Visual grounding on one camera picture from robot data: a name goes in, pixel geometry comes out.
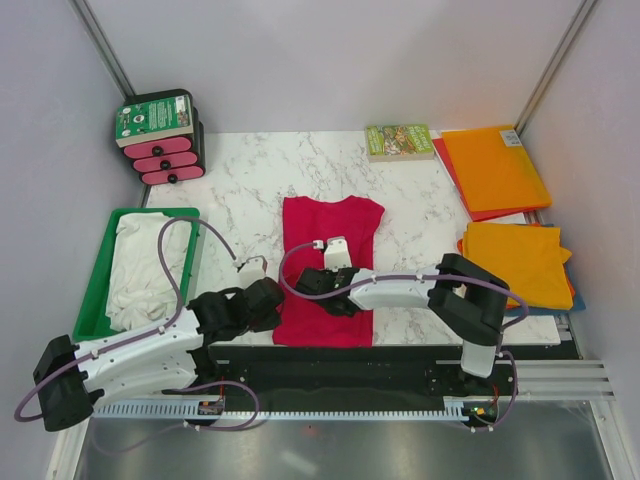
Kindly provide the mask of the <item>magenta pink t-shirt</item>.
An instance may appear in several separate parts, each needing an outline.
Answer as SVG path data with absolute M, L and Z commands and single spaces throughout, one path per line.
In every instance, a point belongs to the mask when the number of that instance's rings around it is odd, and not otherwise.
M 315 240 L 344 237 L 355 267 L 373 267 L 374 236 L 385 209 L 362 197 L 349 196 L 338 202 L 320 202 L 309 197 L 287 197 L 283 202 L 284 251 Z M 285 293 L 281 324 L 273 343 L 288 347 L 370 348 L 373 343 L 373 313 L 336 317 L 321 306 Z

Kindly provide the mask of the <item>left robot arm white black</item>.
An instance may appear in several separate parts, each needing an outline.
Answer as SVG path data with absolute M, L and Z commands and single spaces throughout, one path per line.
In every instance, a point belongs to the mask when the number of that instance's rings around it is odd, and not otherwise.
M 201 294 L 171 325 L 79 344 L 67 335 L 54 338 L 33 372 L 45 430 L 65 430 L 120 400 L 188 388 L 211 392 L 222 377 L 211 345 L 274 329 L 284 299 L 265 277 L 247 288 Z

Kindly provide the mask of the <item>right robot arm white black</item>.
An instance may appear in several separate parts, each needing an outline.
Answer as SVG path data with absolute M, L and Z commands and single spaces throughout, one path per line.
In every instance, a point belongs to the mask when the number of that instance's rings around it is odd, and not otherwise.
M 383 308 L 429 310 L 463 340 L 460 386 L 477 394 L 494 381 L 510 288 L 459 254 L 444 255 L 434 267 L 406 272 L 307 267 L 288 290 L 333 316 Z

